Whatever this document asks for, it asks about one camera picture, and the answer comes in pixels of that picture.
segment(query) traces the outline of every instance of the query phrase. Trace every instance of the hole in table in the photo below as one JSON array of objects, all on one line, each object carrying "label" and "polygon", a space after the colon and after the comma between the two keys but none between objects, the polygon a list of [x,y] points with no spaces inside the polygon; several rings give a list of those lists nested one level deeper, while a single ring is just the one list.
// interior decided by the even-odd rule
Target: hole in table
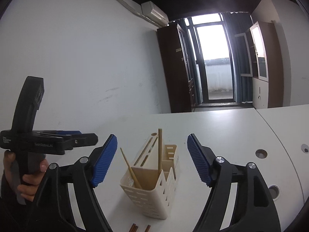
[{"label": "hole in table", "polygon": [[309,146],[306,144],[302,144],[301,149],[304,153],[308,153],[309,152]]},{"label": "hole in table", "polygon": [[270,195],[273,200],[277,200],[280,195],[280,189],[276,185],[271,185],[269,188]]},{"label": "hole in table", "polygon": [[263,149],[259,149],[256,150],[255,155],[259,158],[259,159],[265,159],[267,157],[267,152]]}]

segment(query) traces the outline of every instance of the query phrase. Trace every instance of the blue curtain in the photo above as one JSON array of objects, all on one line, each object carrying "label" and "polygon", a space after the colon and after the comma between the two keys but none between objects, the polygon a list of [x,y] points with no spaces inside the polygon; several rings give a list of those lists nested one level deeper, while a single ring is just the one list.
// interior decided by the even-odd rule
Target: blue curtain
[{"label": "blue curtain", "polygon": [[223,22],[231,46],[234,69],[234,100],[237,103],[252,101],[252,77],[242,77],[241,71],[248,66],[247,47],[239,44],[235,35],[245,33],[252,25],[249,13],[222,13]]},{"label": "blue curtain", "polygon": [[179,19],[176,21],[176,23],[178,23],[179,26],[184,31],[184,38],[185,38],[185,44],[186,44],[187,51],[188,51],[189,62],[190,62],[190,66],[192,67],[193,73],[194,73],[193,81],[194,81],[194,87],[195,87],[195,95],[197,95],[197,104],[202,104],[203,95],[202,95],[202,85],[200,81],[200,70],[197,68],[197,64],[194,58],[193,48],[192,48],[188,30],[187,30],[187,26],[186,26],[186,23],[184,22],[184,19]]}]

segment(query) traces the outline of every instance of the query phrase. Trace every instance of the window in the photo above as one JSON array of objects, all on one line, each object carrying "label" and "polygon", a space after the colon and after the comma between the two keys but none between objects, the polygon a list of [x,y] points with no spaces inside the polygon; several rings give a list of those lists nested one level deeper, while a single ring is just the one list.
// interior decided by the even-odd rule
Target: window
[{"label": "window", "polygon": [[207,22],[220,22],[221,18],[219,14],[209,14],[209,15],[201,15],[192,17],[192,22],[194,25],[201,24],[201,23],[207,23]]},{"label": "window", "polygon": [[195,61],[196,61],[196,54],[195,54],[195,49],[194,49],[194,45],[193,45],[193,40],[192,40],[190,29],[188,29],[188,32],[189,32],[189,37],[190,37],[190,41],[191,41],[191,45],[192,45],[192,49],[193,49],[194,58],[195,58]]},{"label": "window", "polygon": [[197,28],[204,60],[230,58],[223,26],[210,25]]},{"label": "window", "polygon": [[189,20],[188,20],[188,18],[185,18],[185,19],[184,19],[184,22],[185,22],[186,26],[189,26]]}]

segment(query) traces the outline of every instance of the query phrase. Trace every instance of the utensil holder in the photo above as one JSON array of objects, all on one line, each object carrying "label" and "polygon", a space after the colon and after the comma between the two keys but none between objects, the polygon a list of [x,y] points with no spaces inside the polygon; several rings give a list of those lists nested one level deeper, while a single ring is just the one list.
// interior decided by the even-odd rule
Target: utensil holder
[{"label": "utensil holder", "polygon": [[120,180],[120,186],[143,215],[157,219],[166,219],[169,216],[179,177],[177,146],[162,143],[163,170],[159,177],[158,134],[152,133],[131,166],[142,189],[135,187],[129,170]]}]

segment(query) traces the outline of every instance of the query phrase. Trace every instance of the doorway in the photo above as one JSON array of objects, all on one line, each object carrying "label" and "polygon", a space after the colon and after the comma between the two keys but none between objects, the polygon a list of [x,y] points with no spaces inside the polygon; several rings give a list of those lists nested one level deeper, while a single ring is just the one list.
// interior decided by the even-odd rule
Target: doorway
[{"label": "doorway", "polygon": [[231,49],[221,14],[185,18],[200,70],[203,103],[234,102]]}]

